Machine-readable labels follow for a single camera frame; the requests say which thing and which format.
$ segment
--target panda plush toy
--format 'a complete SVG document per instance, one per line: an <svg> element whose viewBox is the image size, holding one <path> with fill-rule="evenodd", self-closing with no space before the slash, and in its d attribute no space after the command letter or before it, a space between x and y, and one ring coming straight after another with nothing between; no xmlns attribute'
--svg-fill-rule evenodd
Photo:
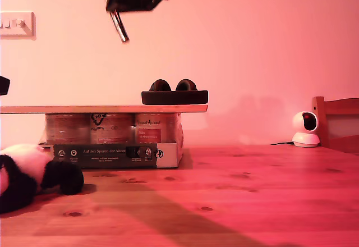
<svg viewBox="0 0 359 247"><path fill-rule="evenodd" d="M18 144L0 151L0 168L0 214L30 205L44 189L59 185L62 194L75 195L84 185L79 166L52 160L36 144Z"/></svg>

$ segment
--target can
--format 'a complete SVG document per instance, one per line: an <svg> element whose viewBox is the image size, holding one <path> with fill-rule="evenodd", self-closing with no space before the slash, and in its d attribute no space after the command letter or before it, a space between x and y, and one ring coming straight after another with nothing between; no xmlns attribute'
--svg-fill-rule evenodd
<svg viewBox="0 0 359 247"><path fill-rule="evenodd" d="M89 144L90 117L88 114L46 114L48 144Z"/></svg>
<svg viewBox="0 0 359 247"><path fill-rule="evenodd" d="M138 113L135 123L137 143L176 143L178 113Z"/></svg>
<svg viewBox="0 0 359 247"><path fill-rule="evenodd" d="M132 143L134 115L131 113L91 114L91 143Z"/></svg>

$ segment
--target wall switch plate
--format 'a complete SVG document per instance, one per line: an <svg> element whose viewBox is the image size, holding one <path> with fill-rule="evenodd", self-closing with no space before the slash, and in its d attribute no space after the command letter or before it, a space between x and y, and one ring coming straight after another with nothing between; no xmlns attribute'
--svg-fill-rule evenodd
<svg viewBox="0 0 359 247"><path fill-rule="evenodd" d="M2 36L33 36L32 11L25 12L1 12L0 34Z"/></svg>

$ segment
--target metal clip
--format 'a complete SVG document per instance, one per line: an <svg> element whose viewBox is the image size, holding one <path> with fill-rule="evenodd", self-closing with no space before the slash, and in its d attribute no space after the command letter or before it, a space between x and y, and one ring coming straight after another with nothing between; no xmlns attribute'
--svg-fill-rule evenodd
<svg viewBox="0 0 359 247"><path fill-rule="evenodd" d="M112 18L113 24L114 24L118 34L119 34L119 37L121 38L121 41L122 42L129 41L130 39L126 33L125 27L122 23L120 16L119 16L119 12L117 12L116 10L115 10L115 12L110 12L110 16Z"/></svg>

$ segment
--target white camera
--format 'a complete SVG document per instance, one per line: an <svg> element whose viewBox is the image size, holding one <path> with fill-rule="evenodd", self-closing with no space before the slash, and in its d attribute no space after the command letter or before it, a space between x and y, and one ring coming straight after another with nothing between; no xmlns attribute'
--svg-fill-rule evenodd
<svg viewBox="0 0 359 247"><path fill-rule="evenodd" d="M319 137L314 134L318 128L317 116L309 111L297 113L293 118L293 127L296 133L292 141L295 146L312 148L318 146Z"/></svg>

